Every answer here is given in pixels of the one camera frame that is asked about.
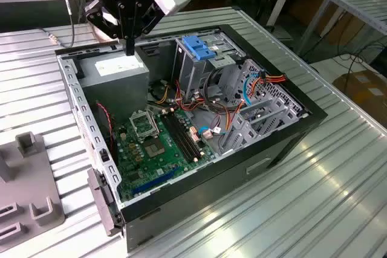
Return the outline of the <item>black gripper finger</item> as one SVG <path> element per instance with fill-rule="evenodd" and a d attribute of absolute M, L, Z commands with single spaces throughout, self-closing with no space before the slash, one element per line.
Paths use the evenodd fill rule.
<path fill-rule="evenodd" d="M 130 55 L 134 55 L 135 40 L 143 34 L 149 34 L 161 21 L 164 13 L 154 1 L 137 1 L 135 3 L 130 34 Z"/>
<path fill-rule="evenodd" d="M 111 39 L 124 41 L 125 54 L 131 55 L 131 37 L 127 33 L 125 5 L 120 0 L 93 0 L 85 7 L 87 21 Z"/>

